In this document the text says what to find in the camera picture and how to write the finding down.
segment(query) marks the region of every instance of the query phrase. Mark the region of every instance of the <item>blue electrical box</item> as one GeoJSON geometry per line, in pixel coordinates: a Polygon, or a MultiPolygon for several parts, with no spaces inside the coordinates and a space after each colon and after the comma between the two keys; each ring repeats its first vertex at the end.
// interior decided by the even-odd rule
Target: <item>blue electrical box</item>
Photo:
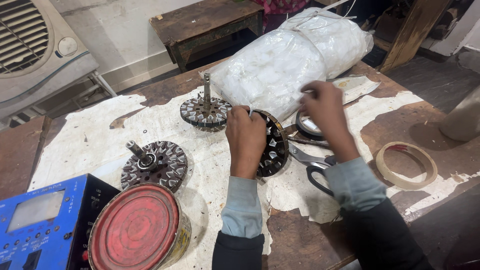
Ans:
{"type": "Polygon", "coordinates": [[[0,270],[91,270],[91,228],[118,193],[85,174],[0,201],[0,270]]]}

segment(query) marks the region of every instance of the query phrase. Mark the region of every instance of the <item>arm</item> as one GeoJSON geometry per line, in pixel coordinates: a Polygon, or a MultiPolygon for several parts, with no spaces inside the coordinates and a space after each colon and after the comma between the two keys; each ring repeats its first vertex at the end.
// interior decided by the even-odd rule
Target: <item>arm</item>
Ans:
{"type": "Polygon", "coordinates": [[[223,227],[213,251],[213,270],[262,268],[265,238],[261,234],[262,208],[255,176],[266,145],[265,121],[258,113],[250,118],[246,110],[247,106],[235,106],[227,113],[230,178],[222,210],[223,227]]]}
{"type": "Polygon", "coordinates": [[[322,130],[339,164],[325,170],[340,204],[347,235],[363,269],[433,269],[385,195],[347,128],[343,92],[314,81],[302,88],[301,111],[322,130]]]}

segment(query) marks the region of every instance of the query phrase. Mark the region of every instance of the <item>light blue sleeve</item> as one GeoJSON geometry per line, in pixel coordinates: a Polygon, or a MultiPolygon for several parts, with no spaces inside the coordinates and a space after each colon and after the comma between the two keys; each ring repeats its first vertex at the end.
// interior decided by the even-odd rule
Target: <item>light blue sleeve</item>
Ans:
{"type": "Polygon", "coordinates": [[[228,235],[254,238],[262,233],[262,207],[256,180],[230,176],[222,220],[222,233],[228,235]]]}
{"type": "Polygon", "coordinates": [[[367,211],[387,198],[386,186],[362,157],[332,166],[325,175],[335,199],[347,211],[367,211]]]}

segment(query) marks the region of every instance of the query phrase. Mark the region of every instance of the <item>paint can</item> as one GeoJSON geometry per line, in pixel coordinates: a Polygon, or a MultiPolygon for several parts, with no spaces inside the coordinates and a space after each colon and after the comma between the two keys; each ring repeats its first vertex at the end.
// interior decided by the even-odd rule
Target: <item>paint can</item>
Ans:
{"type": "Polygon", "coordinates": [[[158,270],[187,250],[192,228],[173,193],[135,185],[115,196],[95,221],[88,242],[93,270],[158,270]]]}

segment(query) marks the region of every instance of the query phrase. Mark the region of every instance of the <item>white plastic bag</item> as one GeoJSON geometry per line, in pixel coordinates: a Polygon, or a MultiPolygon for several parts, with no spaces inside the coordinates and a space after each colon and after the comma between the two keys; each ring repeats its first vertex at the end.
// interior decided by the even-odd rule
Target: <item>white plastic bag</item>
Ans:
{"type": "Polygon", "coordinates": [[[308,8],[286,20],[279,29],[300,30],[322,53],[327,79],[333,79],[360,61],[373,48],[373,37],[351,20],[308,8]]]}
{"type": "Polygon", "coordinates": [[[205,73],[230,104],[265,110],[279,121],[298,108],[302,84],[326,79],[320,51],[301,32],[290,30],[259,37],[205,73]]]}

